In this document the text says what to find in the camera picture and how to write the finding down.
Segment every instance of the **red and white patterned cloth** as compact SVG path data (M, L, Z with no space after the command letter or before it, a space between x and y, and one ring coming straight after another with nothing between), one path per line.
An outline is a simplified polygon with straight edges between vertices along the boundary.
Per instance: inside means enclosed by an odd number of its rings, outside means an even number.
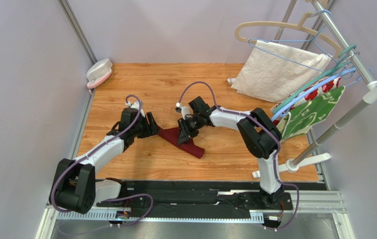
M318 97L318 96L321 96L321 95L323 95L323 94L329 92L330 90L333 90L333 89L335 89L335 88L338 88L338 87L339 87L340 79L341 79L341 77L336 78L336 79L334 79L333 81L330 81L330 82L328 82L327 84L325 84L325 85L323 85L323 86L317 88L316 90L312 91L311 93L309 93L309 94L306 95L305 97L299 99L298 102L294 103L294 105L292 105L292 106L290 107L290 110L292 110L292 109L296 108L297 106L300 106L300 105L302 105L302 104L304 104L304 103L306 103L306 102L308 102L308 101L311 101L311 100L313 100L314 98L316 98L316 97ZM324 78L324 79L318 81L317 83L313 84L312 86L306 88L303 92L309 90L310 88L314 87L316 84L319 84L320 82L322 82L322 81L324 81L324 80L326 80L326 78ZM274 106L271 108L271 111L273 111L275 108L277 108L280 104L281 104L281 103L278 103L278 104L274 105Z

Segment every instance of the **green patterned cloth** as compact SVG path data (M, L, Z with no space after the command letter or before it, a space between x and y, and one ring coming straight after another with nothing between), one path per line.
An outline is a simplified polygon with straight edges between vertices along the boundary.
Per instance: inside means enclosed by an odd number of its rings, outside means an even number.
M312 126L326 120L344 91L344 86L336 88L290 110L288 115L277 125L277 128L282 133L281 142L298 135L306 134Z

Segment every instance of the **clothing rack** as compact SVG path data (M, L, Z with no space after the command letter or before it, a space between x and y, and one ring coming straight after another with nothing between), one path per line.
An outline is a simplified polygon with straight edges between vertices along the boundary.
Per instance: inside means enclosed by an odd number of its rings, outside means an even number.
M314 8L317 11L325 10L324 5L326 6L328 1L320 0L306 0L306 2L311 2ZM288 17L290 16L294 4L296 3L295 0L290 2L288 6L286 15L284 16L283 21L287 22ZM338 41L341 48L344 50L348 48L350 45L345 40L344 36L338 29L337 25L334 23L330 15L326 12L319 12L321 19L327 25L328 29L331 31L332 35ZM282 34L282 29L280 29L277 33L276 40L279 40ZM357 114L359 114L363 109L365 109L370 104L374 103L377 100L377 81L374 79L374 76L368 70L366 65L363 63L362 59L360 58L358 52L355 52L354 49L351 49L346 54L349 55L348 59L353 63L356 67L357 72L360 74L362 79L367 84L369 92L366 93L361 101L359 101L353 108L351 108L344 116L342 116L334 125L332 125L325 133L323 133L318 139L312 142L307 149L305 149L300 155L298 155L295 159L290 159L286 162L285 165L280 165L280 171L290 171L295 172L298 170L300 166L316 164L320 162L324 162L331 158L329 154L321 154L314 157L310 157L308 163L302 163L299 165L306 157L314 152L319 146L321 146L325 141L327 141L331 136L333 136L336 132L338 132L344 125L346 125L351 119L353 119Z

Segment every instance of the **white rack foot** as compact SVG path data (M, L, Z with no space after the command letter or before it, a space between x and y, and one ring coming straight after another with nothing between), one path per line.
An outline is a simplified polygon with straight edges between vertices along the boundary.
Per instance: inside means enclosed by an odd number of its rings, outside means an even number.
M281 164L278 166L278 170L280 173L282 172L290 172L295 173L299 170L301 167L305 167L312 164L322 163L327 160L331 159L331 155L329 153L323 153L316 156L312 156L309 158L305 158L302 162L300 162L298 165L293 165L293 159L289 159L286 161L285 164ZM254 178L260 178L260 171L255 171L252 173Z

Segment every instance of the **white towel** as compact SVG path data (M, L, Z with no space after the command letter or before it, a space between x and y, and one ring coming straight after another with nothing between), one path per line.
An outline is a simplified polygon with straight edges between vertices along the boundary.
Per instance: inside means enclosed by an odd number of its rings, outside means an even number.
M257 41L257 47L304 65L324 70L331 58L291 46ZM254 48L231 88L269 102L281 102L321 72Z

